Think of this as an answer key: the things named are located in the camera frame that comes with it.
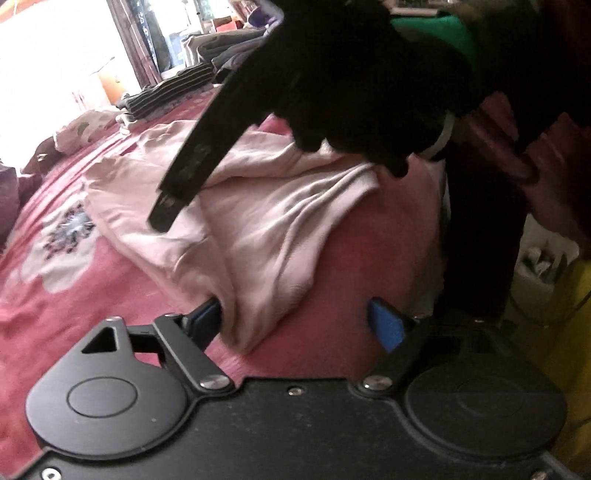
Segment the circular cover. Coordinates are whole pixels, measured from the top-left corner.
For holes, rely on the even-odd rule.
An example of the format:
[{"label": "circular cover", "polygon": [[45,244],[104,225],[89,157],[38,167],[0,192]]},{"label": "circular cover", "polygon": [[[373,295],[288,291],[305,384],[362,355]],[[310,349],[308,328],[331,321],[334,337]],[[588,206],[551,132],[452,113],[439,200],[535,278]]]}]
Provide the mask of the circular cover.
[{"label": "circular cover", "polygon": [[532,365],[472,355],[432,368],[408,387],[413,423],[450,449],[490,458],[545,448],[560,432],[566,404]]},{"label": "circular cover", "polygon": [[45,443],[80,458],[122,458],[176,426],[187,404],[178,380],[135,359],[106,364],[106,375],[76,379],[64,370],[33,387],[27,417]]},{"label": "circular cover", "polygon": [[131,408],[138,391],[129,382],[114,377],[99,377],[77,384],[68,395],[70,408],[85,417],[113,417]]}]

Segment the triangular hole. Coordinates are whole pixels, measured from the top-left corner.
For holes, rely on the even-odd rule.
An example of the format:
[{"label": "triangular hole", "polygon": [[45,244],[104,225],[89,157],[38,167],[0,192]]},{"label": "triangular hole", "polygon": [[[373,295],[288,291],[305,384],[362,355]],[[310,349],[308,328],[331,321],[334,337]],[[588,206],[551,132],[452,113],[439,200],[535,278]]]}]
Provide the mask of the triangular hole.
[{"label": "triangular hole", "polygon": [[105,327],[84,347],[82,353],[108,353],[116,351],[117,341],[115,339],[115,329]]}]

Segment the round lid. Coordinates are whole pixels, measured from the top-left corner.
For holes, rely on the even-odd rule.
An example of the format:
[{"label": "round lid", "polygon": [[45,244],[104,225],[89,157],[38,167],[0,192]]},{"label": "round lid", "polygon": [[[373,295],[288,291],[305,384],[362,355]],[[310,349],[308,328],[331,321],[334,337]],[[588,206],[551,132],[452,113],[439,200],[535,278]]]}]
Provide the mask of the round lid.
[{"label": "round lid", "polygon": [[405,405],[435,442],[493,458],[545,448],[566,418],[564,398],[548,378],[525,361],[493,355],[467,356],[419,375]]}]

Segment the window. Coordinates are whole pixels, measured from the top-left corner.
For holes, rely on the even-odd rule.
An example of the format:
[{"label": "window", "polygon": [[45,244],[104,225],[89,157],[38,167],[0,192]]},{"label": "window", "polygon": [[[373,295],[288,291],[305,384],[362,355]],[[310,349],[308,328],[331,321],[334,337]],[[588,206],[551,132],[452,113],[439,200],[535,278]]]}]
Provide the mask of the window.
[{"label": "window", "polygon": [[0,158],[24,166],[38,143],[85,109],[112,57],[131,92],[137,81],[104,0],[46,0],[0,24]]}]

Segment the crumpled fabric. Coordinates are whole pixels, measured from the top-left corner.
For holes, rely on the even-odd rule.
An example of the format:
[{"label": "crumpled fabric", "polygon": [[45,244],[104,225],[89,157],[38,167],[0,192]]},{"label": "crumpled fabric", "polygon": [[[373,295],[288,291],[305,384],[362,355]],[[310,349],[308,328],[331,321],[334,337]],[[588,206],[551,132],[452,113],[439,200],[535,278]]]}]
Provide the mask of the crumpled fabric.
[{"label": "crumpled fabric", "polygon": [[313,285],[332,229],[378,188],[371,164],[327,145],[305,154],[289,137],[246,131],[167,233],[147,224],[157,187],[194,122],[145,131],[138,148],[86,172],[86,209],[119,251],[186,310],[210,296],[222,339],[248,352]]},{"label": "crumpled fabric", "polygon": [[72,155],[81,148],[94,143],[115,124],[115,119],[120,113],[114,107],[84,112],[53,135],[56,150],[66,155]]}]

